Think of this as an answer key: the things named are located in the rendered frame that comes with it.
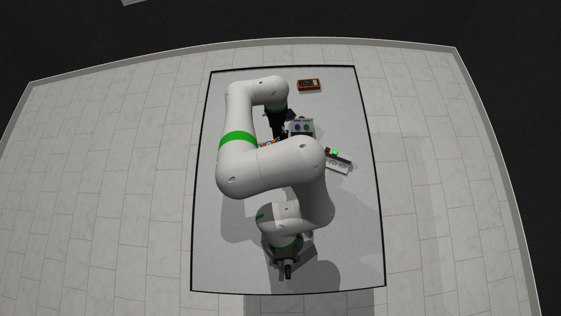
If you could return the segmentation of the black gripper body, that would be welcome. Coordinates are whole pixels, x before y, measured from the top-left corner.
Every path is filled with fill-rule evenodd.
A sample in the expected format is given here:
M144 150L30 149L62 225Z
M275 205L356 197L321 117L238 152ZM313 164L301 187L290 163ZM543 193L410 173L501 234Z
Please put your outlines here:
M279 120L273 120L273 119L268 118L268 121L272 125L278 126L278 129L282 129L282 126L285 127L285 125L284 125L285 119L286 119L286 116L282 119L279 119Z

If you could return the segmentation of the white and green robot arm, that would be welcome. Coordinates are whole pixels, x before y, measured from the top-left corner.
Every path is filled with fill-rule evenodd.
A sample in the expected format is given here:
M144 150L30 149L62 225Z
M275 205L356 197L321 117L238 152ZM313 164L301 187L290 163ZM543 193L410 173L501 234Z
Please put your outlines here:
M226 197L243 200L282 187L291 187L297 199L267 203L256 213L256 224L275 255L273 264L291 267L300 261L301 233L327 226L335 217L326 188L326 155L321 143L295 135L258 148L252 106L264 105L264 114L286 122L296 114L288 109L289 86L280 76L235 81L225 91L226 114L217 154L215 180Z

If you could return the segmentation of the orange digital multimeter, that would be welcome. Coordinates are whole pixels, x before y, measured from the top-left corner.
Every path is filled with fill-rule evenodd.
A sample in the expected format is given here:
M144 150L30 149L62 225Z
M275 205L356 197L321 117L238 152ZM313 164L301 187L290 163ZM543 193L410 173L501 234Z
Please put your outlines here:
M299 91L321 89L321 83L318 78L297 80Z

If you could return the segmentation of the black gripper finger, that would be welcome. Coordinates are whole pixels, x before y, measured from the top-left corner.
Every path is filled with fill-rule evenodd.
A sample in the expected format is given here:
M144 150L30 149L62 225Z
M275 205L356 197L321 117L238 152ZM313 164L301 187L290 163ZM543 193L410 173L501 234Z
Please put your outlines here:
M279 133L276 130L276 127L272 124L269 123L269 126L272 128L272 132L273 132L273 139L276 139L277 137L279 137Z
M289 133L288 130L286 130L283 126L282 126L282 129L278 129L278 126L275 126L275 127L276 127L277 132L279 133L279 137L280 137L279 141L282 141L282 140L288 138L288 133Z

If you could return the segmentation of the grey button housing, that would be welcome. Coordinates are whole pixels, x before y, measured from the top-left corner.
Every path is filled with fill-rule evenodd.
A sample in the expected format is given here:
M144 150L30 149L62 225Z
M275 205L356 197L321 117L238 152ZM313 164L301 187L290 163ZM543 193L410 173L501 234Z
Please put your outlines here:
M295 135L307 135L313 137L314 118L300 117L290 121L291 137Z

